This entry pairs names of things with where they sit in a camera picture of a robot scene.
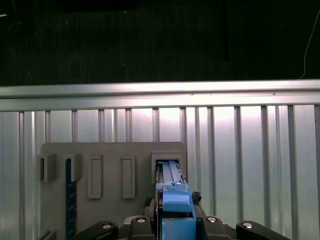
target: metal screw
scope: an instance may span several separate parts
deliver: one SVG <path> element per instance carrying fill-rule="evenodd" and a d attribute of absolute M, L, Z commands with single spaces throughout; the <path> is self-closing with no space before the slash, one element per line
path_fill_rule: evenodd
<path fill-rule="evenodd" d="M 144 223 L 146 220 L 144 218 L 140 218 L 137 221 L 138 221 L 138 223 Z"/>
<path fill-rule="evenodd" d="M 245 228 L 247 229 L 252 229 L 254 226 L 251 223 L 245 222 L 244 224 L 242 224 Z"/>
<path fill-rule="evenodd" d="M 210 223 L 214 223 L 217 221 L 217 219 L 215 219 L 214 217 L 208 217 L 207 220 L 210 222 Z"/>
<path fill-rule="evenodd" d="M 111 228 L 111 225 L 110 224 L 106 224 L 106 225 L 103 225 L 102 226 L 104 229 L 109 229 L 109 228 Z"/>

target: rectangular slot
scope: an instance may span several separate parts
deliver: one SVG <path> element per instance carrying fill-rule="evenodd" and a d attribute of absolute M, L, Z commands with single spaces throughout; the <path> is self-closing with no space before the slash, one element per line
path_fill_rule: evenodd
<path fill-rule="evenodd" d="M 57 178 L 57 160 L 55 154 L 39 155 L 39 180 L 51 182 Z"/>
<path fill-rule="evenodd" d="M 122 198 L 134 199 L 136 197 L 136 156 L 122 157 Z"/>
<path fill-rule="evenodd" d="M 45 178 L 45 159 L 40 158 L 40 181 L 43 181 Z"/>
<path fill-rule="evenodd" d="M 102 156 L 89 156 L 87 166 L 87 190 L 90 199 L 100 199 L 102 195 Z"/>

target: blue ruler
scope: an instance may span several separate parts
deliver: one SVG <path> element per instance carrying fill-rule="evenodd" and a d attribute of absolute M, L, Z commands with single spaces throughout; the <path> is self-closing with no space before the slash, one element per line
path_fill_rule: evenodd
<path fill-rule="evenodd" d="M 65 163 L 65 239 L 77 233 L 77 183 L 71 181 L 71 159 Z"/>

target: gray plastic panel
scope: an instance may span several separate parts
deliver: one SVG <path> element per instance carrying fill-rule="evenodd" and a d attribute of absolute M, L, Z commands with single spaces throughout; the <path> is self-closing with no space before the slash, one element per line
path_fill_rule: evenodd
<path fill-rule="evenodd" d="M 103 220 L 124 224 L 130 216 L 142 215 L 147 197 L 155 195 L 155 184 L 152 183 L 152 155 L 181 156 L 181 170 L 187 175 L 186 147 L 182 142 L 78 142 L 78 143 L 45 143 L 41 154 L 56 154 L 56 179 L 51 182 L 41 182 L 41 230 L 56 230 L 56 239 L 65 239 L 66 216 L 66 160 L 70 156 L 77 156 L 74 162 L 82 164 L 82 176 L 77 184 L 77 232 Z M 124 169 L 124 159 L 134 157 L 130 169 Z M 91 165 L 91 177 L 88 166 Z M 123 173 L 130 173 L 130 188 L 123 188 Z M 94 194 L 100 187 L 101 195 L 98 199 L 88 197 L 88 182 L 99 181 L 94 184 Z M 124 199 L 124 191 L 129 193 Z"/>

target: gray bracket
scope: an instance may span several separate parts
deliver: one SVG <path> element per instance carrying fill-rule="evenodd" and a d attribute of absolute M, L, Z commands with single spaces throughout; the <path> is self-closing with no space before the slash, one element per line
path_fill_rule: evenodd
<path fill-rule="evenodd" d="M 156 164 L 161 160 L 176 160 L 179 163 L 182 173 L 186 174 L 187 166 L 183 161 L 183 156 L 180 152 L 153 152 L 151 155 L 151 183 L 156 181 Z"/>
<path fill-rule="evenodd" d="M 56 154 L 41 154 L 37 156 L 39 166 L 39 180 L 51 182 L 57 178 Z"/>
<path fill-rule="evenodd" d="M 100 199 L 103 183 L 102 155 L 89 155 L 87 159 L 87 191 L 88 198 Z"/>
<path fill-rule="evenodd" d="M 136 197 L 136 156 L 123 155 L 122 158 L 122 198 Z"/>
<path fill-rule="evenodd" d="M 82 178 L 82 159 L 81 154 L 68 154 L 65 155 L 64 158 L 71 159 L 71 182 L 75 182 Z"/>

